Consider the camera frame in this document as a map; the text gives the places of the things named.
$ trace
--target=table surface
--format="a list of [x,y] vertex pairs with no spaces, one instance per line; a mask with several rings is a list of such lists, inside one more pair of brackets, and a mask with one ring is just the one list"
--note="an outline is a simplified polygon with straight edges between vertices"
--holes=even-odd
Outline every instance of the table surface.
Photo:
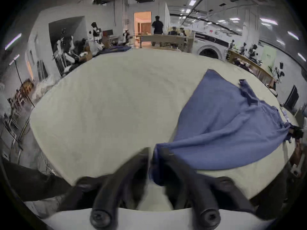
[[[60,80],[37,103],[30,125],[42,151],[70,184],[81,176],[112,173],[140,149],[170,141],[182,108],[207,69],[236,86],[246,79],[259,99],[279,108],[259,79],[233,64],[188,53],[131,49],[97,56]],[[243,167],[200,172],[231,177],[251,198],[282,170],[294,146],[294,140],[285,142]]]

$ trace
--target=person in black shirt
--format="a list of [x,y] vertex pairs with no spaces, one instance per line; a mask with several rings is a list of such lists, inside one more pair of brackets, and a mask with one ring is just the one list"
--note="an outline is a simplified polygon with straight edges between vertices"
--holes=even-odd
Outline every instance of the person in black shirt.
[[173,26],[173,30],[169,32],[169,35],[178,36],[178,33],[176,32],[176,27]]
[[156,16],[156,21],[151,25],[154,28],[154,34],[163,34],[163,23],[159,21],[160,16]]

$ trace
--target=wooden table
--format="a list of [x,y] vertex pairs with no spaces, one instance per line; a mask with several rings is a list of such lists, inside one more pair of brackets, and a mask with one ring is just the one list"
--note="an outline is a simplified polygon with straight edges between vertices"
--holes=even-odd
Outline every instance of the wooden table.
[[137,35],[140,38],[140,48],[142,48],[142,42],[156,42],[156,43],[171,43],[177,44],[178,48],[182,52],[191,53],[193,36],[174,36],[164,34],[152,34],[152,35]]
[[246,58],[243,55],[240,55],[237,52],[234,52],[232,50],[228,50],[228,53],[229,53],[229,62],[230,63],[233,64],[235,58],[239,58],[239,59],[245,61],[246,63],[251,65],[249,68],[253,71],[255,76],[261,82],[263,82],[264,84],[268,84],[269,86],[273,87],[275,79],[266,70],[264,70],[262,67],[258,66],[255,62],[251,61],[250,59]]

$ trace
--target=black screw head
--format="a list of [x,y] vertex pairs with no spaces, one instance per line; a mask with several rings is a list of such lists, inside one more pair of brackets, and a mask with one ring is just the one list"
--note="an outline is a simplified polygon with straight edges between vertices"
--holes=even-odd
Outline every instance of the black screw head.
[[92,211],[90,222],[96,229],[106,228],[111,224],[111,216],[103,210]]
[[217,227],[221,222],[220,213],[216,210],[207,210],[201,214],[201,219],[206,227]]

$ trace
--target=washing machine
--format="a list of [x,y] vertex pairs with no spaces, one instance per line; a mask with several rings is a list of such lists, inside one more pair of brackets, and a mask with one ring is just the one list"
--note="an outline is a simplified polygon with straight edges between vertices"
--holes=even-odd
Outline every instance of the washing machine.
[[226,61],[229,43],[219,38],[193,31],[192,53]]

